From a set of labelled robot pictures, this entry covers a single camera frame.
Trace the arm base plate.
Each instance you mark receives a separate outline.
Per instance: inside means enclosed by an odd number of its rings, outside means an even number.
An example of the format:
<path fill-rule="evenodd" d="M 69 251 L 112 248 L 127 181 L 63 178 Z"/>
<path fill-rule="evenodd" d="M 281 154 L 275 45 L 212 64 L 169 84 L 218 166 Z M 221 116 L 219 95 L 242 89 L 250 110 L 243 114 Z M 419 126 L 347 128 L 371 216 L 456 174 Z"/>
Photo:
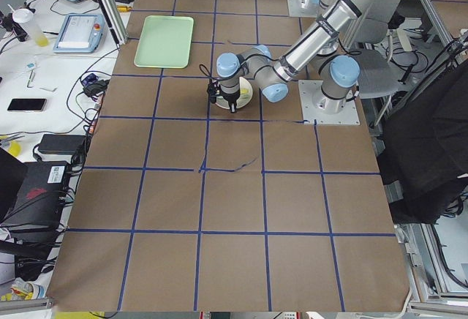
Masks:
<path fill-rule="evenodd" d="M 288 14 L 297 18 L 316 18 L 321 12 L 320 0 L 287 0 Z"/>
<path fill-rule="evenodd" d="M 298 88 L 305 124 L 348 126 L 360 124 L 351 89 L 347 89 L 345 98 L 332 100 L 323 94 L 322 80 L 300 80 Z"/>

